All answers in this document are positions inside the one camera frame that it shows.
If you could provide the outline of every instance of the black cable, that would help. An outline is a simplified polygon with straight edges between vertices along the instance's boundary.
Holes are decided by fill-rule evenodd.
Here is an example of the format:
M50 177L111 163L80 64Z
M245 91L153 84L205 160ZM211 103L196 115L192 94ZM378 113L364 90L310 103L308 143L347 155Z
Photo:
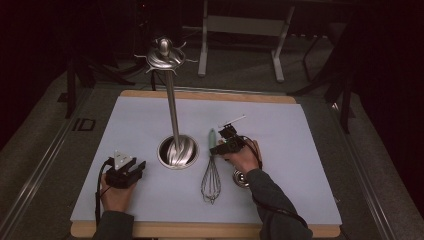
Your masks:
M101 194L100 194L100 185L102 182L102 175L103 175L103 170L106 167L106 165L111 165L113 166L113 158L109 158L108 160L106 160L102 167L100 168L100 172L99 172L99 178L97 179L97 190L95 193L95 199L96 199L96 209L95 209L95 215L96 215L96 226L99 225L100 223L100 198L101 198Z
M264 203L261 203L253 195L252 195L252 199L253 199L253 202L256 204L256 206L266 209L268 211L274 212L274 213L278 213L278 214L285 215L287 217L294 218L297 221L299 221L305 228L308 228L308 224L306 223L306 221L301 216L297 215L296 213L286 210L284 208L276 208L276 207L272 207Z
M100 199L103 197L103 195L107 192L107 190L109 190L111 188L111 186L109 186L108 188L106 188L106 190L104 190L102 192L102 194L100 194Z
M154 70L154 72L156 73L156 76L158 77L158 79L160 80L160 82L162 83L162 85L166 86L166 83L161 78L161 76L160 76L161 74L159 74L159 71Z
M155 82L155 70L152 71L150 75L150 85L152 86L152 90L156 91L156 82Z
M249 140L249 141L251 141L251 142L253 142L253 140L252 140L252 139L250 139L249 137L246 137L246 136L239 136L239 135L237 135L237 134L235 134L235 135L236 135L236 137L238 137L240 140L242 140L242 141L244 142L244 144L246 144L246 146L247 146L247 147L249 147L250 151L252 151L253 155L255 155L256 161L258 161L259 168L260 168L260 169L262 169L262 161L261 161L261 158L260 158L260 156L259 156L259 151L258 151L258 149L256 148L256 145L255 145L255 144L253 144L253 145L255 146L255 149L253 149L253 148L252 148L252 146L250 146L250 144L249 144L249 143L248 143L245 139L247 139L247 140Z

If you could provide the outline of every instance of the sleeve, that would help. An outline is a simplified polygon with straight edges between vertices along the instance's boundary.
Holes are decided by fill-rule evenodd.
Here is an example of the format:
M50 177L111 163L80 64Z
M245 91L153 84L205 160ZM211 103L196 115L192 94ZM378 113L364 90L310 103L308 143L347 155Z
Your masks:
M134 216L123 212L105 211L93 239L131 240Z
M292 202L267 173L260 169L254 169L247 173L246 178L257 201L296 213ZM312 239L312 231L294 218L261 207L258 207L258 214L263 223L260 232L261 239Z

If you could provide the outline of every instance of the white paper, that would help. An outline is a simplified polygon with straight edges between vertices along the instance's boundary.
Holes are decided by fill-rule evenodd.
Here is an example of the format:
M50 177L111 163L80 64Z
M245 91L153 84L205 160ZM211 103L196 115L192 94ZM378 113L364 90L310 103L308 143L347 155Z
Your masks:
M308 224L341 224L340 214L298 104L176 99L180 134L199 145L196 162L171 170L158 160L160 143L172 135L167 99L119 97L87 175L71 220L94 220L94 193L100 167L115 150L146 161L129 213L136 221L261 223L249 189L235 185L234 168L217 159L222 190L213 205L204 202L201 182L209 160L211 128L236 119L239 135L259 142L263 170L284 190Z

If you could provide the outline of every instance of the table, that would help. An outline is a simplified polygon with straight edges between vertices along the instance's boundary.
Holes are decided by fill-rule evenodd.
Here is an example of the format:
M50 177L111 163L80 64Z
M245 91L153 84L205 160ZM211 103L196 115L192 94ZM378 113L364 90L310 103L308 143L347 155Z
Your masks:
M277 82L284 81L283 69L280 62L280 53L283 48L289 30L290 21L294 13L294 1L290 6L286 19L252 19L227 16L208 15L208 0L203 1L203 26L202 26L202 48L200 51L199 71L200 77L206 76L206 65L208 58L207 33L208 31L256 34L265 36L278 36L278 46L272 50L271 57Z

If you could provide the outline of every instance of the human hand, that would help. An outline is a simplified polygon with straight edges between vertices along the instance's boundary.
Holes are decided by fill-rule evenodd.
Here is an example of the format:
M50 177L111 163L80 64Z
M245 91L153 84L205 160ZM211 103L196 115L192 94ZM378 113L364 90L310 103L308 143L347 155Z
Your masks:
M260 157L259 145L256 140L250 141L246 140L247 144L252 147L253 150L257 152L257 155ZM256 168L259 168L258 159L256 159L255 154L252 150L246 145L237 153L227 153L223 155L224 159L228 159L234 167L243 173L246 174Z
M126 212L137 182L127 189L113 188L106 184L106 174L103 174L101 184L100 196L105 211Z

